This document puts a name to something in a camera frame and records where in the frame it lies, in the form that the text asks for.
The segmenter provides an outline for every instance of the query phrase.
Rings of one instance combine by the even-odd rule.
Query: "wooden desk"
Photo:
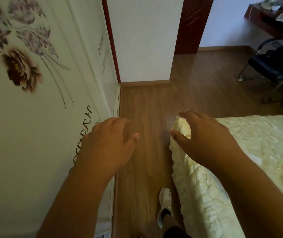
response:
[[[283,22],[276,21],[276,18],[282,13],[283,8],[273,12],[263,9],[258,3],[250,4],[244,17],[271,36],[283,39]]]

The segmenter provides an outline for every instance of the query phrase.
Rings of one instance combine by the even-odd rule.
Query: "chair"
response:
[[[252,68],[254,68],[258,73],[262,75],[262,78],[276,84],[275,88],[271,90],[266,95],[266,97],[262,99],[263,103],[272,102],[273,101],[271,97],[272,93],[283,85],[283,46],[279,47],[276,50],[269,50],[266,52],[266,54],[259,54],[259,52],[263,49],[263,47],[277,40],[279,39],[271,38],[263,42],[259,46],[256,56],[248,60],[248,63],[240,72],[237,78],[238,81],[246,80],[244,79],[245,77],[244,71],[247,68],[247,66],[250,65]]]

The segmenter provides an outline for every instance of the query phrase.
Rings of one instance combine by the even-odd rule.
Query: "fingernail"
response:
[[[135,134],[133,134],[132,136],[134,137],[135,140],[138,140],[138,138],[139,138],[139,133],[135,133]]]

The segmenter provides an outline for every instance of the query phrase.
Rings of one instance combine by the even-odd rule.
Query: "bed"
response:
[[[283,192],[283,116],[219,118],[243,151]],[[191,137],[189,124],[176,118],[173,129]],[[171,138],[173,180],[187,233],[192,237],[245,237],[219,180],[191,160]]]

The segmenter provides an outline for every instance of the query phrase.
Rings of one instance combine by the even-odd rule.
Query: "foot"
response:
[[[171,198],[171,191],[169,188],[162,188],[159,194],[159,202],[160,202],[160,211],[157,217],[157,222],[160,228],[162,228],[162,218],[161,218],[161,212],[164,209],[167,209],[170,211],[171,216],[174,216],[174,214],[172,213],[172,208],[171,208],[171,202],[172,202],[172,198]]]

